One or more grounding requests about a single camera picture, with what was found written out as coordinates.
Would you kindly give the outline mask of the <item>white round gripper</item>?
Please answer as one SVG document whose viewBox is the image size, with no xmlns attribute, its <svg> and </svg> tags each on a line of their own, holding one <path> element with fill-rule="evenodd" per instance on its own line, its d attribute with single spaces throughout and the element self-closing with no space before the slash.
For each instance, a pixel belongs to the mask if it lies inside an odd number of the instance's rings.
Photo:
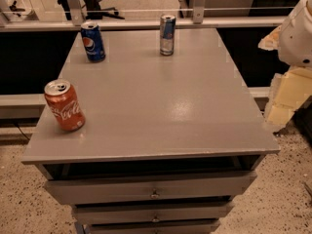
<svg viewBox="0 0 312 234">
<path fill-rule="evenodd" d="M 278 50 L 281 61 L 295 65 L 285 74 L 274 75 L 264 109 L 267 128 L 285 128 L 312 96 L 312 0 L 300 0 L 282 25 L 262 38 L 258 47 Z"/>
</svg>

